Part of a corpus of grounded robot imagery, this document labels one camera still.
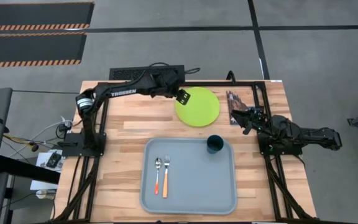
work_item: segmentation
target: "gray tray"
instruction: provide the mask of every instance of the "gray tray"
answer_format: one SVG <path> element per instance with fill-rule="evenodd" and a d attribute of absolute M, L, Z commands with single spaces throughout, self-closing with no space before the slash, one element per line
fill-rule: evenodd
<path fill-rule="evenodd" d="M 168 197 L 162 197 L 165 167 L 160 169 L 159 193 L 154 194 L 155 159 L 170 156 Z M 140 203 L 148 212 L 227 215 L 237 205 L 233 148 L 209 154 L 206 139 L 151 139 L 144 151 Z"/>

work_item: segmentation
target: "dark blue cup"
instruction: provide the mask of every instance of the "dark blue cup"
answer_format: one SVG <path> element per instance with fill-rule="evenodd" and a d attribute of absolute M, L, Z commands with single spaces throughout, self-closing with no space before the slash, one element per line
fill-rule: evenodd
<path fill-rule="evenodd" d="M 210 154 L 215 154 L 223 148 L 223 144 L 224 144 L 223 138 L 215 134 L 211 135 L 206 140 L 206 150 Z"/>

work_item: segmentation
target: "butcher block tabletop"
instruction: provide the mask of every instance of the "butcher block tabletop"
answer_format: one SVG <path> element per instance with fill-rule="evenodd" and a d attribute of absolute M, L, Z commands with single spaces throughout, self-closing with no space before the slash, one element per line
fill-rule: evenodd
<path fill-rule="evenodd" d="M 95 87 L 97 83 L 98 81 L 83 82 L 81 92 Z M 272 114 L 280 114 L 291 119 L 283 83 L 269 80 L 265 81 L 265 84 Z M 265 161 L 259 154 L 256 132 L 252 130 L 245 136 L 239 126 L 230 125 L 229 122 L 226 91 L 235 91 L 243 103 L 247 106 L 254 106 L 251 87 L 206 86 L 206 88 L 219 99 L 220 114 L 214 123 L 203 128 L 194 128 L 182 123 L 175 113 L 174 99 L 161 96 L 151 98 L 143 95 L 110 99 L 105 129 L 107 134 L 106 150 L 100 159 L 91 222 L 156 222 L 157 220 L 162 222 L 251 222 L 274 220 Z M 260 91 L 258 96 L 262 104 Z M 80 116 L 76 112 L 74 123 L 79 121 Z M 74 133 L 80 131 L 81 125 L 73 129 Z M 236 209 L 228 215 L 146 212 L 140 204 L 140 179 L 145 144 L 151 138 L 207 138 L 212 134 L 220 135 L 231 144 L 234 150 L 238 199 Z M 315 216 L 316 212 L 303 164 L 294 156 L 282 156 L 282 161 L 289 191 L 307 213 Z M 76 162 L 77 157 L 66 158 L 64 162 L 55 199 L 57 215 L 61 214 L 67 205 Z M 71 197 L 74 196 L 78 188 L 81 165 L 82 159 L 77 168 Z M 277 193 L 281 214 L 284 217 L 285 207 L 282 194 L 278 189 Z M 85 216 L 87 196 L 88 192 L 85 192 L 80 218 Z"/>

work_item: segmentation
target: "spoon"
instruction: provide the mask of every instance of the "spoon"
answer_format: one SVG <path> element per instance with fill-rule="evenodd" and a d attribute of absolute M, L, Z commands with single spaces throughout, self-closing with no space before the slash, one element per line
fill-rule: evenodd
<path fill-rule="evenodd" d="M 157 180 L 155 181 L 154 193 L 157 195 L 158 194 L 158 173 L 160 172 L 160 168 L 161 168 L 161 159 L 160 158 L 155 159 L 155 168 L 157 169 Z"/>

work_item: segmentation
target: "orange-handled fork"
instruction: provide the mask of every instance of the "orange-handled fork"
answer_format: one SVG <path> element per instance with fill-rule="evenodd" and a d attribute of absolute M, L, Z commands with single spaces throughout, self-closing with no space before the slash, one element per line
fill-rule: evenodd
<path fill-rule="evenodd" d="M 170 158 L 169 156 L 165 156 L 164 159 L 164 165 L 165 165 L 165 177 L 164 177 L 164 186 L 162 189 L 162 197 L 167 198 L 168 197 L 168 166 L 170 164 Z"/>

